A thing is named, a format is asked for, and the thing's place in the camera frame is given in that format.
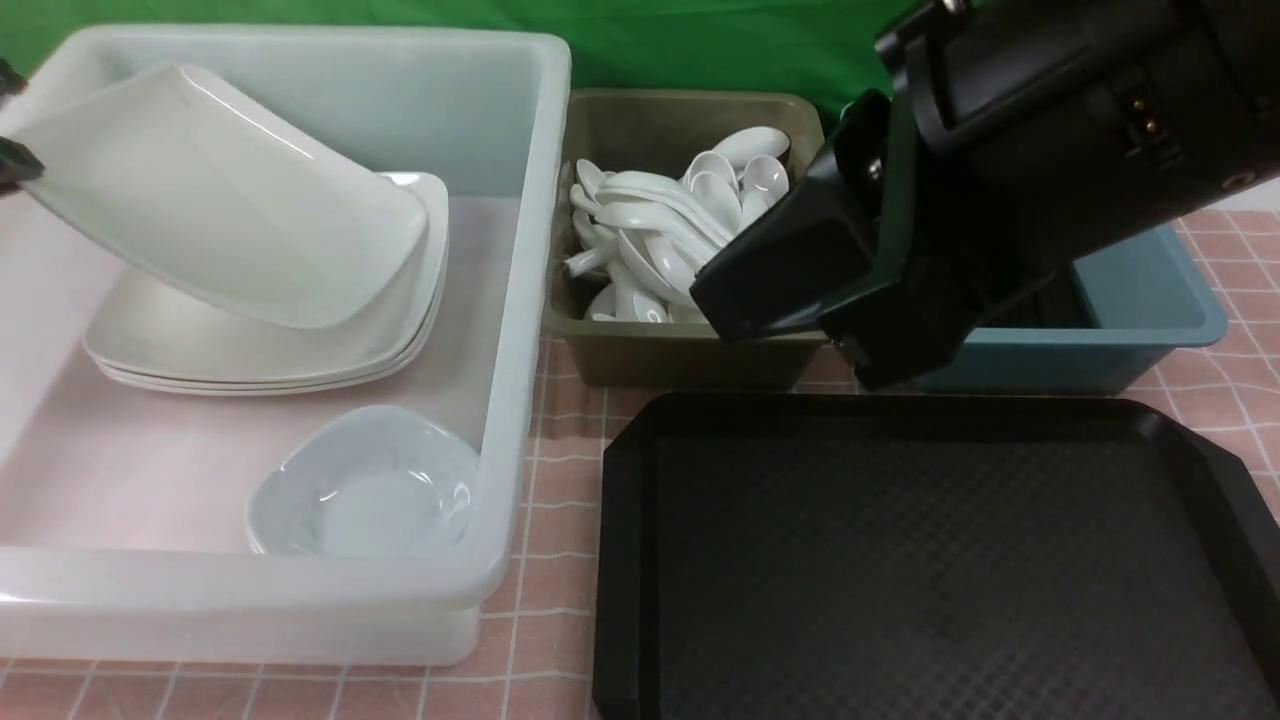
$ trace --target blue plastic bin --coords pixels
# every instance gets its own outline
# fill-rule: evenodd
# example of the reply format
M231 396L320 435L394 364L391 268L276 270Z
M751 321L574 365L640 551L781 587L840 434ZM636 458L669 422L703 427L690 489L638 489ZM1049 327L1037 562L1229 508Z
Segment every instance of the blue plastic bin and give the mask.
M1097 329L979 328L927 392L1117 395L1176 347L1213 345L1226 316L1178 234L1161 227L1076 260Z

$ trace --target white ceramic spoon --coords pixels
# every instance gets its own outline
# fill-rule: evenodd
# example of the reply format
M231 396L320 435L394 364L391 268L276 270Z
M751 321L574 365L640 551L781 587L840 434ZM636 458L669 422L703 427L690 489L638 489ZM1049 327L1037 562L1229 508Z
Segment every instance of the white ceramic spoon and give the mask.
M748 190L742 193L742 223L737 225L739 234L746 228L751 227L755 220L760 219L760 215L769 210L769 201L765 200L764 193L759 190Z
M623 323L669 323L662 301L650 295L621 260L609 263L613 292L617 296L618 320Z
M568 270L568 277L580 278L591 270L603 268L609 263L609 260L616 260L617 258L617 246L593 247L590 250L584 250L572 258L566 258L564 268Z
M692 193L680 184L680 181L668 177L627 170L607 179L596 195L602 205L627 200L662 202L684 217L717 247L724 247L733 240L732 228L721 227L716 218L698 204Z
M646 236L653 233L618 231L618 234L622 238L618 241L618 247L622 250L622 261L635 275L636 281L640 282L643 288L673 305L694 304L692 299L689 297L687 288L686 292L680 292L672 287L672 284L667 282L667 278L658 272L649 256L640 250L640 242L644 242ZM659 249L664 251L664 264L684 264L684 260L676 254L676 249L669 243L666 246L659 245Z
M573 229L582 242L590 245L593 249L612 246L616 252L621 250L620 245L622 240L618 237L618 233L602 225L593 225L591 219L582 210L573 213L572 223ZM618 320L632 323L667 322L667 310L662 302L640 284L639 279L618 258L605 263L604 269L609 274L609 279L613 281L612 287L616 307L613 314ZM605 314L600 309L589 310L589 313L585 316L591 319L595 319L594 315L596 314Z
M582 191L586 197L595 200L595 193L600 191L600 184L604 183L604 170L598 168L595 163L582 159L575 164L577 169L577 182L582 186Z
M609 260L618 259L616 238L603 234L600 231L604 228L593 225L585 210L575 210L572 223L573 232L577 233L577 240L585 250L564 259L570 277L582 277L596 268L603 268Z
M694 178L699 173L712 173L723 178L730 186L737 184L737 173L733 172L733 165L728 161L728 158L714 150L707 150L694 156L694 161L689 164L689 169L685 170L685 176L680 179L680 183L692 192Z
M718 247L701 237L675 210L659 202L609 202L595 215L595 220L611 228L666 233L699 266L710 263L719 252Z
M755 190L764 195L769 208L782 200L782 196L791 190L787 181L787 169L777 158L769 155L756 155L742 170L742 190Z
M617 291L613 288L613 283L604 286L604 290L595 295L591 304L586 306L586 313L582 314L582 319L596 320L602 315L609 318L611 320L617 319L618 311L618 296Z
M760 126L735 132L716 143L712 151L727 158L733 168L745 168L756 155L778 158L788 147L791 147L791 138L787 137L787 133Z
M694 193L694 200L722 227L736 231L742 223L742 202L737 199L737 191L721 176L698 173L689 183L689 190Z
M600 204L588 197L586 191L577 183L573 183L573 187L568 188L568 202L591 217L595 217L600 211Z
M649 259L653 260L658 274L680 295L678 300L671 300L672 307L696 305L689 295L689 288L694 286L694 277L698 274L698 269L690 265L680 251L676 250L669 237L662 233L648 233L644 242L645 249L649 251Z

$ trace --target table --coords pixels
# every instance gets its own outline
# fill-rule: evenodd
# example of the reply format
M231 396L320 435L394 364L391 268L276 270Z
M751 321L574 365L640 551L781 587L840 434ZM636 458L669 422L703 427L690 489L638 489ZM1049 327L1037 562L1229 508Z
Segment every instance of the table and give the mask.
M1280 514L1280 215L1189 215L1178 229L1222 301L1226 338L1181 350L1125 397L1239 455ZM856 393L824 350L796 392ZM0 719L589 720L600 456L657 391L588 388L544 337L525 487L480 646L456 667L9 660Z

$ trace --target green backdrop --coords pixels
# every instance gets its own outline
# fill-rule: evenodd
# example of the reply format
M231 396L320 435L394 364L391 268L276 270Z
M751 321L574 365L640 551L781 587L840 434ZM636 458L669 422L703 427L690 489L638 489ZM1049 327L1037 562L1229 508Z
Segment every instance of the green backdrop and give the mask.
M829 114L887 77L876 32L905 0L0 0L0 55L29 73L78 28L124 22L454 26L549 32L576 87L801 95Z

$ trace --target brown plastic bin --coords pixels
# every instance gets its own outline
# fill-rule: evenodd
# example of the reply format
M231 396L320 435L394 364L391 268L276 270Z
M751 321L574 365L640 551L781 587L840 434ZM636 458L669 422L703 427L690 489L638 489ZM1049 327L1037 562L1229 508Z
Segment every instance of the brown plastic bin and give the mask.
M570 278L562 260L579 251L568 188L581 158L605 170L684 174L724 136L772 126L791 136L792 179L822 146L822 123L792 95L672 90L580 90L570 96L559 202L552 227L545 327L564 338L582 379L594 386L790 387L826 338L820 333L727 345L709 325L595 323L582 313L603 287Z

